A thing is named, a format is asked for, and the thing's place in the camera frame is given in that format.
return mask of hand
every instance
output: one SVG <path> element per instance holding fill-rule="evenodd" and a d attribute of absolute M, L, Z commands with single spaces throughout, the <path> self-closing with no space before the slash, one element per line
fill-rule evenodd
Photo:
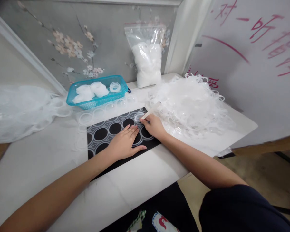
<path fill-rule="evenodd" d="M 150 114 L 146 119 L 140 119 L 141 123 L 145 125 L 146 130 L 158 140 L 163 139 L 168 133 L 165 131 L 159 117 Z"/>
<path fill-rule="evenodd" d="M 135 155 L 138 151 L 147 149 L 146 146 L 137 146 L 132 148 L 135 137 L 139 129 L 137 126 L 126 126 L 123 131 L 119 132 L 110 142 L 108 147 L 104 149 L 106 154 L 117 160 L 122 160 Z"/>

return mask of floor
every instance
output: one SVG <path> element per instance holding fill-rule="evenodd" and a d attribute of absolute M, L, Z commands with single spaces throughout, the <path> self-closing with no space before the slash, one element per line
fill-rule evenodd
<path fill-rule="evenodd" d="M 284 154 L 290 157 L 290 151 L 284 151 Z M 243 178 L 270 204 L 290 209 L 290 164 L 284 159 L 275 153 L 215 159 Z M 209 189 L 191 173 L 178 180 L 178 184 L 201 230 L 198 212 Z"/>

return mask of blue plastic basket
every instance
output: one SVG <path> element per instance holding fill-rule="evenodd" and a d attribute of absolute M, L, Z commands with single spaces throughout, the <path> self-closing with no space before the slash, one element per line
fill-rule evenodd
<path fill-rule="evenodd" d="M 78 87 L 80 87 L 81 85 L 84 85 L 84 84 L 90 85 L 91 83 L 98 82 L 98 81 L 101 82 L 102 84 L 106 85 L 108 90 L 110 90 L 110 84 L 112 82 L 118 82 L 121 85 L 121 91 L 119 93 L 110 92 L 108 95 L 101 97 L 101 98 L 98 98 L 97 96 L 95 96 L 90 101 L 85 101 L 85 102 L 81 102 L 81 103 L 77 103 L 77 104 L 73 103 L 72 100 L 77 95 L 76 89 Z M 88 110 L 88 109 L 91 109 L 93 107 L 103 105 L 107 102 L 111 102 L 111 101 L 114 101 L 116 99 L 122 98 L 125 96 L 125 93 L 127 91 L 128 91 L 128 86 L 127 86 L 125 80 L 120 75 L 113 75 L 113 76 L 107 76 L 107 77 L 101 77 L 101 78 L 96 78 L 96 79 L 80 81 L 80 82 L 76 82 L 70 86 L 69 94 L 67 97 L 67 104 L 70 106 L 78 106 L 78 107 L 82 108 L 83 110 Z"/>

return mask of black mat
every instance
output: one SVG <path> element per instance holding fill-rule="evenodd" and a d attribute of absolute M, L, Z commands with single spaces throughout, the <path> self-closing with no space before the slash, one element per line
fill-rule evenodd
<path fill-rule="evenodd" d="M 117 161 L 102 173 L 100 173 L 96 178 L 104 175 L 105 173 L 108 173 L 109 171 L 112 171 L 120 165 L 161 144 L 160 141 L 155 137 L 152 137 L 144 125 L 137 120 L 139 115 L 142 115 L 142 113 L 144 114 L 146 112 L 147 111 L 144 107 L 129 113 L 122 114 L 115 118 L 108 119 L 104 122 L 97 123 L 87 128 L 88 159 L 91 159 L 93 156 L 95 156 L 95 154 L 98 154 L 100 151 L 107 148 L 113 137 L 122 131 L 128 124 L 137 125 L 140 130 L 132 147 L 139 145 L 144 145 L 147 147 L 146 150 L 139 151 L 132 157 Z"/>

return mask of finger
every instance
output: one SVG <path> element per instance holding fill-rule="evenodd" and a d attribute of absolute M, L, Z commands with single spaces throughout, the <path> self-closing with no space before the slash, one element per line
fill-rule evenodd
<path fill-rule="evenodd" d="M 146 146 L 143 146 L 143 145 L 140 145 L 140 146 L 137 146 L 135 148 L 132 148 L 132 155 L 135 155 L 135 153 L 141 151 L 141 150 L 145 150 L 147 149 Z"/>
<path fill-rule="evenodd" d="M 147 120 L 146 120 L 146 119 L 140 119 L 140 122 L 141 122 L 141 123 L 143 123 L 145 126 L 147 126 L 147 125 L 148 125 L 148 122 L 147 122 Z"/>
<path fill-rule="evenodd" d="M 124 134 L 128 134 L 132 129 L 133 129 L 134 125 L 131 125 L 125 132 Z"/>
<path fill-rule="evenodd" d="M 129 129 L 129 127 L 130 127 L 130 124 L 129 124 L 128 126 L 126 126 L 126 127 L 122 130 L 122 132 L 124 132 L 124 131 L 126 131 L 127 129 Z"/>
<path fill-rule="evenodd" d="M 138 135 L 138 132 L 139 132 L 140 130 L 137 128 L 134 132 L 133 132 L 133 134 L 131 135 L 131 137 L 133 138 L 133 139 L 135 139 L 136 138 L 136 136 Z"/>
<path fill-rule="evenodd" d="M 150 121 L 150 120 L 153 120 L 154 117 L 155 117 L 155 115 L 150 114 L 150 115 L 148 115 L 148 116 L 145 118 L 145 120 L 146 120 L 146 121 Z"/>
<path fill-rule="evenodd" d="M 131 136 L 136 130 L 137 130 L 137 128 L 138 128 L 138 126 L 134 126 L 133 128 L 132 128 L 132 130 L 130 130 L 127 134 L 128 134 L 128 136 Z"/>

